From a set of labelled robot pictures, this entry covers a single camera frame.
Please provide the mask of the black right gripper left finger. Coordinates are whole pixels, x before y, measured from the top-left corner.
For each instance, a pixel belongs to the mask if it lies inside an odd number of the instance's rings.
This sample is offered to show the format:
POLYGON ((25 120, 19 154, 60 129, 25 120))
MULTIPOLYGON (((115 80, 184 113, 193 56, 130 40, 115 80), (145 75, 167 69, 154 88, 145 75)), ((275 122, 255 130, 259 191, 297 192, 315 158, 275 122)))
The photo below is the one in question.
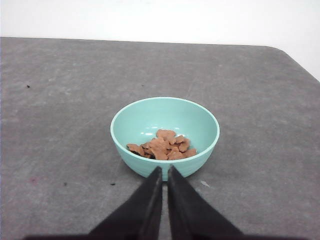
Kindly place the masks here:
POLYGON ((129 199, 89 235, 101 240, 157 240, 162 203, 162 168, 157 166, 129 199))

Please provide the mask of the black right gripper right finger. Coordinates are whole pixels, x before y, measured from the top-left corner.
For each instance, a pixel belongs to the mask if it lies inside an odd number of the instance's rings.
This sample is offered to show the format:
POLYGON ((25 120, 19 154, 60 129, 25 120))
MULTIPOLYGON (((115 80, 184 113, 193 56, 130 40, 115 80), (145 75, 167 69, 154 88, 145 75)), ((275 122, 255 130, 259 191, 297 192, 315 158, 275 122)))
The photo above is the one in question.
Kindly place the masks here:
POLYGON ((173 240, 231 240, 244 236, 211 207, 173 165, 168 170, 167 187, 173 240))

